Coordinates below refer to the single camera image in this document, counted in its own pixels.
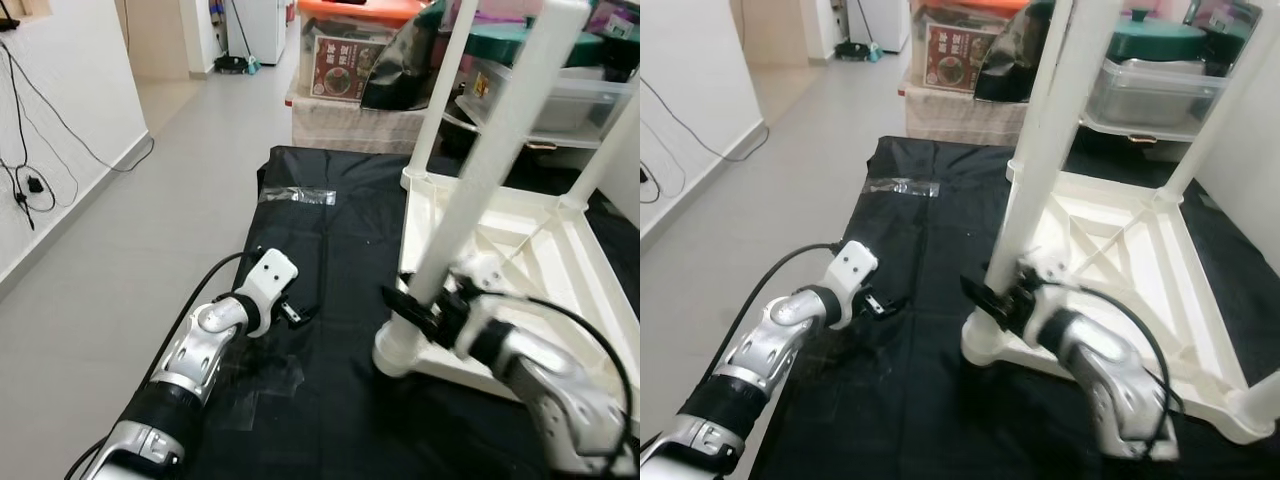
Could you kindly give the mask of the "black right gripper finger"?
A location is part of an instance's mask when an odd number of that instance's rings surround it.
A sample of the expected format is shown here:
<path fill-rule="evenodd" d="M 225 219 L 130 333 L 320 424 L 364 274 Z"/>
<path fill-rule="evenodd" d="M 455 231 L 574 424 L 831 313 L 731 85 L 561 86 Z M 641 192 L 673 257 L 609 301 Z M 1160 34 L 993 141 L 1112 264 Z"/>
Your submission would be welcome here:
<path fill-rule="evenodd" d="M 436 342 L 439 339 L 439 325 L 428 306 L 390 285 L 381 285 L 380 296 L 393 314 L 415 326 L 428 340 Z"/>
<path fill-rule="evenodd" d="M 1000 326 L 1010 326 L 1012 302 L 1006 294 L 992 291 L 986 283 L 960 276 L 963 293 L 983 314 L 991 316 Z"/>

